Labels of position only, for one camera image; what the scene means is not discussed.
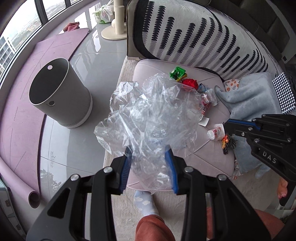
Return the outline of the clear plastic bag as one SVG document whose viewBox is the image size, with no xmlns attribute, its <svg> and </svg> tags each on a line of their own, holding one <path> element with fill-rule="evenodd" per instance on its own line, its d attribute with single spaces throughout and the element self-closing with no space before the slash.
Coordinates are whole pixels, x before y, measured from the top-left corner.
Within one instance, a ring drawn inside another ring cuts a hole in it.
<svg viewBox="0 0 296 241">
<path fill-rule="evenodd" d="M 132 151 L 131 170 L 145 190 L 172 190 L 166 148 L 190 148 L 202 118 L 197 90 L 156 74 L 144 81 L 121 82 L 110 98 L 110 112 L 94 130 L 100 145 L 115 157 Z"/>
</svg>

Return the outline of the white plastic bottle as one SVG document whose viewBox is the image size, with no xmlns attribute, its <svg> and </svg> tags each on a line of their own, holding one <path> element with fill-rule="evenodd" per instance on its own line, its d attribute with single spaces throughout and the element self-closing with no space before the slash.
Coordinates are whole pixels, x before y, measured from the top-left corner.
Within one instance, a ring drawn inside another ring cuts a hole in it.
<svg viewBox="0 0 296 241">
<path fill-rule="evenodd" d="M 210 89 L 207 89 L 206 90 L 206 94 L 207 94 L 207 98 L 208 98 L 209 102 L 213 106 L 216 106 L 218 104 L 218 101 L 217 101 L 217 97 L 216 97 L 215 91 L 210 88 Z"/>
</svg>

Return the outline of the grey round trash bin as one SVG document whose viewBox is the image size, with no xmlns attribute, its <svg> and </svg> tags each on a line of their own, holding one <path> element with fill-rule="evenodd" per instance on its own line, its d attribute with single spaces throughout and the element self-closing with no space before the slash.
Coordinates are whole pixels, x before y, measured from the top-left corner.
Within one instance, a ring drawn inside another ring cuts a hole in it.
<svg viewBox="0 0 296 241">
<path fill-rule="evenodd" d="M 29 100 L 66 128 L 84 124 L 93 108 L 90 91 L 65 58 L 50 61 L 37 73 L 30 86 Z"/>
</svg>

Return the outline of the small red white wrapper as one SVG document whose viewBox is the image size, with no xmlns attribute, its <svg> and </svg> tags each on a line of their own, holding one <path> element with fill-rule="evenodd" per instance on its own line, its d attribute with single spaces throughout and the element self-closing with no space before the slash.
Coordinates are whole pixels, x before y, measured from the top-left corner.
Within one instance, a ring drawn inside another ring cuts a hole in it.
<svg viewBox="0 0 296 241">
<path fill-rule="evenodd" d="M 207 136 L 212 141 L 220 141 L 225 137 L 224 125 L 215 124 L 211 130 L 208 130 Z"/>
</svg>

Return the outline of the light blue fleece blanket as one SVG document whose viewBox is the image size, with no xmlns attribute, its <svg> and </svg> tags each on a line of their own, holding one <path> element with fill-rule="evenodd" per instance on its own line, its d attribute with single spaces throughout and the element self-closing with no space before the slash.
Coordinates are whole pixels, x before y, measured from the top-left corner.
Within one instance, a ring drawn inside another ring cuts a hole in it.
<svg viewBox="0 0 296 241">
<path fill-rule="evenodd" d="M 281 114 L 278 97 L 273 87 L 274 76 L 267 72 L 254 73 L 243 77 L 237 90 L 224 92 L 215 86 L 215 94 L 236 120 L 251 121 L 263 114 Z M 261 178 L 270 170 L 268 166 L 251 155 L 251 147 L 243 137 L 234 136 L 234 155 L 241 174 L 258 169 L 255 178 Z"/>
</svg>

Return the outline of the pink quilted ottoman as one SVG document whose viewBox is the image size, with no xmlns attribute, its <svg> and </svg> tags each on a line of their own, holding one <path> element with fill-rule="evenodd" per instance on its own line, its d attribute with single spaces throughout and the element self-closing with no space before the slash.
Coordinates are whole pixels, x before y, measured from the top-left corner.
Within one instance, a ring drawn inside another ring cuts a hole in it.
<svg viewBox="0 0 296 241">
<path fill-rule="evenodd" d="M 135 81 L 139 85 L 155 74 L 169 74 L 177 64 L 160 60 L 129 60 L 125 59 L 120 73 L 121 81 Z M 225 174 L 231 177 L 234 172 L 234 154 L 229 151 L 223 154 L 221 142 L 212 141 L 208 138 L 208 130 L 214 128 L 215 124 L 224 123 L 230 118 L 229 110 L 222 102 L 210 107 L 206 111 L 209 121 L 206 126 L 197 128 L 197 139 L 190 149 L 181 149 L 179 152 L 173 151 L 176 156 L 183 157 L 189 166 L 194 167 L 202 174 L 217 176 Z"/>
</svg>

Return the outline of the small white medicine box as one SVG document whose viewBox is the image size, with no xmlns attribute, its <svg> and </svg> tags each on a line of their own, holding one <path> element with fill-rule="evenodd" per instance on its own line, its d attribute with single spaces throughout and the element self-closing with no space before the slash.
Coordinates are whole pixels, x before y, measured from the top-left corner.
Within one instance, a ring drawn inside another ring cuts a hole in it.
<svg viewBox="0 0 296 241">
<path fill-rule="evenodd" d="M 208 125 L 208 122 L 209 122 L 209 118 L 203 116 L 199 121 L 199 125 L 206 127 Z"/>
</svg>

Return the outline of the left grey sock foot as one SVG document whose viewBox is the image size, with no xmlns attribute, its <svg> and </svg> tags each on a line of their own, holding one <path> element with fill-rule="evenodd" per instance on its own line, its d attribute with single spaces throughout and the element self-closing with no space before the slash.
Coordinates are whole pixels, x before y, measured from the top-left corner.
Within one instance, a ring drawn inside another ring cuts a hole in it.
<svg viewBox="0 0 296 241">
<path fill-rule="evenodd" d="M 156 208 L 154 197 L 151 192 L 137 190 L 134 194 L 133 200 L 138 210 L 142 213 L 142 216 L 159 216 L 159 212 Z"/>
</svg>

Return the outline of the orange print pillow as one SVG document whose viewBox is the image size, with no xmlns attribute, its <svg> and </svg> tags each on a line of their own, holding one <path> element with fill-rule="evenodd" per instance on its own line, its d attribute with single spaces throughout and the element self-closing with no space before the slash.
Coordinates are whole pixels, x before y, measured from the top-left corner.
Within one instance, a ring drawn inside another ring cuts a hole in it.
<svg viewBox="0 0 296 241">
<path fill-rule="evenodd" d="M 224 82 L 226 92 L 235 91 L 239 88 L 240 79 L 229 79 Z"/>
</svg>

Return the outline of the red knitted ball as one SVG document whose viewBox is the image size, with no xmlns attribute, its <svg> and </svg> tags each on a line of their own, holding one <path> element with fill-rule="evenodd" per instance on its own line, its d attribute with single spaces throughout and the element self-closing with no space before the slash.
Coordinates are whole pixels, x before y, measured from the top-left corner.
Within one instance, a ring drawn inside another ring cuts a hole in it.
<svg viewBox="0 0 296 241">
<path fill-rule="evenodd" d="M 198 88 L 199 88 L 197 80 L 194 80 L 194 79 L 191 79 L 191 78 L 183 79 L 181 81 L 181 83 L 184 84 L 184 85 L 187 85 L 189 87 L 192 87 L 195 90 L 198 90 Z"/>
</svg>

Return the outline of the green snack wrapper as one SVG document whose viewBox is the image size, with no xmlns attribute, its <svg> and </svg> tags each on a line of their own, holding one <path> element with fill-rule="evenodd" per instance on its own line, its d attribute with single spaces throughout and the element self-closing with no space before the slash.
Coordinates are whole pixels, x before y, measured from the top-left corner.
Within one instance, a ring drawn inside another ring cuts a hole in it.
<svg viewBox="0 0 296 241">
<path fill-rule="evenodd" d="M 174 79 L 177 82 L 180 82 L 187 77 L 185 69 L 177 66 L 172 72 L 170 72 L 170 78 Z"/>
</svg>

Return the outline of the patterned white black blanket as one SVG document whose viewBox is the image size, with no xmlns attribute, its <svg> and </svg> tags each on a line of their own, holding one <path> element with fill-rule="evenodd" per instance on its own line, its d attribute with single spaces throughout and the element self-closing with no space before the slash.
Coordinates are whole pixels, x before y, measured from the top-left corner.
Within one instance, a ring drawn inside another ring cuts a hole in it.
<svg viewBox="0 0 296 241">
<path fill-rule="evenodd" d="M 133 42 L 145 58 L 206 68 L 222 78 L 276 73 L 271 56 L 223 13 L 188 1 L 139 1 Z"/>
</svg>

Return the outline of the pink yoga mat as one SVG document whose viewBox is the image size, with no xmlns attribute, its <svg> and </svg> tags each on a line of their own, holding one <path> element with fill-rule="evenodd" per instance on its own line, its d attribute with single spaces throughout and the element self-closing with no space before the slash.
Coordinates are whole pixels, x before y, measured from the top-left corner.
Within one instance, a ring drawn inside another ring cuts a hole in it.
<svg viewBox="0 0 296 241">
<path fill-rule="evenodd" d="M 39 145 L 44 113 L 29 101 L 29 88 L 37 73 L 56 58 L 69 60 L 89 29 L 82 28 L 38 42 L 19 71 L 1 117 L 1 176 L 11 190 L 32 208 L 40 205 Z"/>
</svg>

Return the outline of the round white side table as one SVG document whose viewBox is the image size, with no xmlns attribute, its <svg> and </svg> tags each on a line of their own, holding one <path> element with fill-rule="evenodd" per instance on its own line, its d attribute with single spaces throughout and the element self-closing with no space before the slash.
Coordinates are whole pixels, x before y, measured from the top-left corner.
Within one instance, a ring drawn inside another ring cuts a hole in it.
<svg viewBox="0 0 296 241">
<path fill-rule="evenodd" d="M 114 1 L 114 20 L 111 26 L 101 32 L 101 36 L 106 40 L 123 40 L 127 38 L 127 27 L 125 24 L 125 6 L 123 1 Z"/>
</svg>

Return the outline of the white plastic shopping bag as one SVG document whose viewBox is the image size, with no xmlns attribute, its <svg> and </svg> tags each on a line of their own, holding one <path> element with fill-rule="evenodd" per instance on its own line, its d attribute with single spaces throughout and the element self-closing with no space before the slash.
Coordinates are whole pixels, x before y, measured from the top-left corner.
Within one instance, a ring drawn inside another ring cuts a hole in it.
<svg viewBox="0 0 296 241">
<path fill-rule="evenodd" d="M 104 4 L 93 13 L 95 21 L 98 24 L 111 23 L 114 20 L 114 7 L 113 4 Z"/>
</svg>

